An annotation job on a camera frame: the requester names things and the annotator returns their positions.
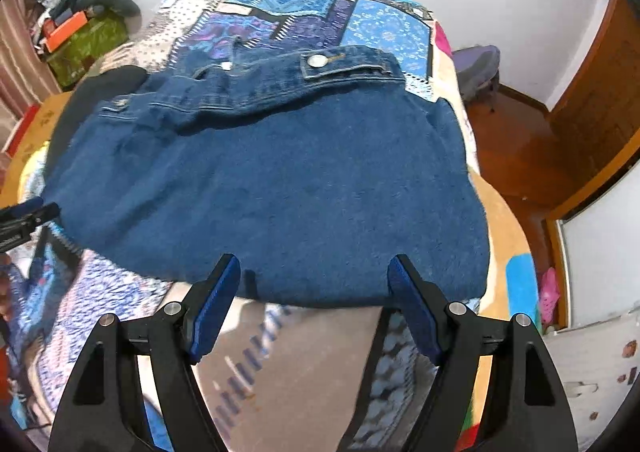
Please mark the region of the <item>blue patchwork quilt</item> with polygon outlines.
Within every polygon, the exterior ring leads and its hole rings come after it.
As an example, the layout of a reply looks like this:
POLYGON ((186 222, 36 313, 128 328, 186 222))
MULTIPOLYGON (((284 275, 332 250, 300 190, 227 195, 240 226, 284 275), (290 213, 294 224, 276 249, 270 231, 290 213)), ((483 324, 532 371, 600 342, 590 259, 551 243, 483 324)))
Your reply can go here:
MULTIPOLYGON (((327 48, 352 43, 348 30, 356 0, 170 0, 134 42, 106 56, 99 76, 110 69, 134 65, 148 74, 174 68, 191 51, 214 60, 224 57, 232 40, 247 48, 327 48)), ((31 198, 43 189, 43 167, 50 140, 32 154, 23 169, 18 193, 31 198)), ((11 414, 24 434, 46 450, 58 402, 82 345, 96 317, 112 311, 125 320, 154 313, 180 300, 189 285, 142 277, 113 262, 75 247, 59 227, 36 233, 10 253, 14 318, 8 359, 13 392, 11 414)), ((364 367, 383 310, 352 310, 366 336, 353 344, 337 341, 336 325, 346 310, 311 311, 274 303, 238 299, 224 324, 240 346, 239 363, 210 357, 195 375, 210 380, 212 406, 221 435, 236 437, 250 448, 250 388, 280 394, 277 379, 291 373, 292 357, 310 336, 324 336, 329 345, 304 367, 323 380, 318 406, 337 422, 330 442, 337 449, 354 415, 364 367)))

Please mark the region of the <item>grey purple backpack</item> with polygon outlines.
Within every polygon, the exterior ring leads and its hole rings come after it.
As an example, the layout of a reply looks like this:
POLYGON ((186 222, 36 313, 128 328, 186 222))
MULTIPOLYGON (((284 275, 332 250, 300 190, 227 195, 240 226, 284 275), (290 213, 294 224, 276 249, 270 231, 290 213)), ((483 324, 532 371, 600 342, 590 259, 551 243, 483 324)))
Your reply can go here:
POLYGON ((495 45, 474 45, 451 53, 458 87, 464 104, 500 86, 500 50, 495 45))

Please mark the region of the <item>blue denim jacket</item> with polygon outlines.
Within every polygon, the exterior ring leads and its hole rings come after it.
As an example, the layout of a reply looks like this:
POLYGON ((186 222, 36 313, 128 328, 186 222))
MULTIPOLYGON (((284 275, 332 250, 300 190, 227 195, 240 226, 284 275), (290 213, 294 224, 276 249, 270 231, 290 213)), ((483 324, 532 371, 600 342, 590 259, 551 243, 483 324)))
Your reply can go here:
POLYGON ((73 242, 157 279, 203 281, 232 253, 243 297, 385 305, 403 253, 449 299, 486 289, 454 108, 376 48, 194 53, 96 105, 42 195, 73 242))

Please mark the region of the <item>pink croc shoe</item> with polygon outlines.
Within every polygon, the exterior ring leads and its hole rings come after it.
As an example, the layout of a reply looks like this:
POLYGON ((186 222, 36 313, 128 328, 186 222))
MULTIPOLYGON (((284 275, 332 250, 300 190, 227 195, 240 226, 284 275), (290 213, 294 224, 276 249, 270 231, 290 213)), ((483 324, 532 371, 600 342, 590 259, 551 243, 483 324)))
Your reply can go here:
POLYGON ((538 293, 538 310, 543 329, 554 323, 555 311, 561 299, 555 268, 541 274, 538 293))

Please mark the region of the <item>striped red curtain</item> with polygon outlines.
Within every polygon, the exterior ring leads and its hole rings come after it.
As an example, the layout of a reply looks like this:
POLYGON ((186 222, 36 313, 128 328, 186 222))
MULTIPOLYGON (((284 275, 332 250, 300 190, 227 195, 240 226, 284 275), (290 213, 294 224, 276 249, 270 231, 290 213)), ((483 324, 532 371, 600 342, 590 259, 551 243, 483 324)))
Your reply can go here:
POLYGON ((32 46, 30 27, 42 11, 36 0, 1 0, 1 145, 29 105, 61 92, 32 46))

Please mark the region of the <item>wooden door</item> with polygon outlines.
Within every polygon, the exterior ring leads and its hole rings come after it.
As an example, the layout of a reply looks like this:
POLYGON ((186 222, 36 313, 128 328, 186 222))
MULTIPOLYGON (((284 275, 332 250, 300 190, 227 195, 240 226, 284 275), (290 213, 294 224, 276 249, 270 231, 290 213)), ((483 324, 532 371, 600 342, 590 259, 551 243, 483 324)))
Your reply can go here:
POLYGON ((571 178, 551 200, 558 207, 611 164, 639 130, 639 12, 628 0, 608 0, 549 123, 571 178))

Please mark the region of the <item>black folded garment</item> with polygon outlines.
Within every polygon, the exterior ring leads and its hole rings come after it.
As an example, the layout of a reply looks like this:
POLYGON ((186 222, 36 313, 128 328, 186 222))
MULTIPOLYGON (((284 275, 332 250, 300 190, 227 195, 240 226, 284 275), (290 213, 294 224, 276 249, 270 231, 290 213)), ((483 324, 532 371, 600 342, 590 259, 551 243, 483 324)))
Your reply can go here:
POLYGON ((127 95, 142 86, 148 72, 138 66, 126 65, 85 79, 74 90, 62 110, 50 138, 43 178, 47 180, 62 157, 78 128, 104 100, 127 95))

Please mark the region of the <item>orange box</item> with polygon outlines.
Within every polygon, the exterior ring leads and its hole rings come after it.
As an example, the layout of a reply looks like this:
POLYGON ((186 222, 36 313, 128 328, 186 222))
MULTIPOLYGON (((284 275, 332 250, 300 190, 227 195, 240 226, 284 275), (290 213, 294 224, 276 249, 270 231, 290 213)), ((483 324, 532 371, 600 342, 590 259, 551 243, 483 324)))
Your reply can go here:
POLYGON ((67 39, 70 39, 75 32, 85 26, 88 22, 87 15, 84 11, 79 11, 69 19, 66 19, 60 26, 52 30, 47 36, 44 45, 49 53, 57 50, 67 39))

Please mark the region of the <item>green storage box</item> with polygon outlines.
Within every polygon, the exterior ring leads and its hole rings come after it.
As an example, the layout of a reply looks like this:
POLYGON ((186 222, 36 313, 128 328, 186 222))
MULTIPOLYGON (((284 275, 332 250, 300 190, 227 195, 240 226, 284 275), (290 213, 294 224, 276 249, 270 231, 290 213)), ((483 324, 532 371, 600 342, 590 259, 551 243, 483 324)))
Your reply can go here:
POLYGON ((128 41, 125 21, 112 12, 90 18, 61 46, 46 57, 63 90, 73 88, 96 60, 128 41))

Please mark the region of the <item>white suitcase with stickers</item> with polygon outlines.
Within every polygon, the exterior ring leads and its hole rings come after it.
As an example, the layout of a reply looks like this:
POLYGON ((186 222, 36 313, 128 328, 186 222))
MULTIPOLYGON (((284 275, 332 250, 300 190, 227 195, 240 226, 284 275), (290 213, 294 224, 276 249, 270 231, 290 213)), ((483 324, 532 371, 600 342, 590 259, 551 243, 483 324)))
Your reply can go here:
POLYGON ((572 412, 578 449, 612 422, 639 377, 639 311, 544 335, 572 412))

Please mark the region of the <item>wooden lap desk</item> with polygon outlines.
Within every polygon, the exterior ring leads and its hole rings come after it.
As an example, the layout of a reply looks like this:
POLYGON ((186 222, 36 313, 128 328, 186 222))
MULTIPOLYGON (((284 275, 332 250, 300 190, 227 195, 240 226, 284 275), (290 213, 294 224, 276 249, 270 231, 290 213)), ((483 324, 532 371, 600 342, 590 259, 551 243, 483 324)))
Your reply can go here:
POLYGON ((1 186, 1 207, 14 205, 20 194, 20 178, 25 165, 32 154, 37 152, 43 144, 50 140, 52 131, 58 122, 58 117, 66 106, 72 92, 64 92, 49 96, 32 114, 32 121, 24 130, 20 144, 17 145, 9 166, 4 170, 1 186))

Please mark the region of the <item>red box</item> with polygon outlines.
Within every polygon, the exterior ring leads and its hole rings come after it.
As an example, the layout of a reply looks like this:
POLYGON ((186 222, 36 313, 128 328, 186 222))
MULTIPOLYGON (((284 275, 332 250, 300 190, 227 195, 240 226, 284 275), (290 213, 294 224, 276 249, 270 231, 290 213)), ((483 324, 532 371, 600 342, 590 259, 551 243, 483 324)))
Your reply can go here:
POLYGON ((3 146, 2 153, 4 155, 9 156, 10 158, 15 156, 22 138, 24 138, 26 131, 34 121, 40 107, 40 104, 32 104, 26 109, 24 116, 13 128, 9 138, 6 140, 6 144, 3 146))

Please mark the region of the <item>colourful fleece blanket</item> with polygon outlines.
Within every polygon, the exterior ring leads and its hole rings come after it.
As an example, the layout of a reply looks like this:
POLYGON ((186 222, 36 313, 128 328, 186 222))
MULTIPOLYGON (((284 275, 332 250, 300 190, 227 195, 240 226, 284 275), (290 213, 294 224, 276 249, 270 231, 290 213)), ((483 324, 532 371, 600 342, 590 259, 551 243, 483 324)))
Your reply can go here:
POLYGON ((439 22, 432 23, 432 72, 428 78, 438 97, 449 100, 457 116, 465 144, 465 157, 472 183, 482 202, 488 223, 490 260, 486 293, 480 298, 481 316, 509 320, 508 277, 506 265, 514 258, 530 254, 529 245, 518 220, 502 196, 480 175, 477 147, 460 97, 454 62, 445 31, 439 22))

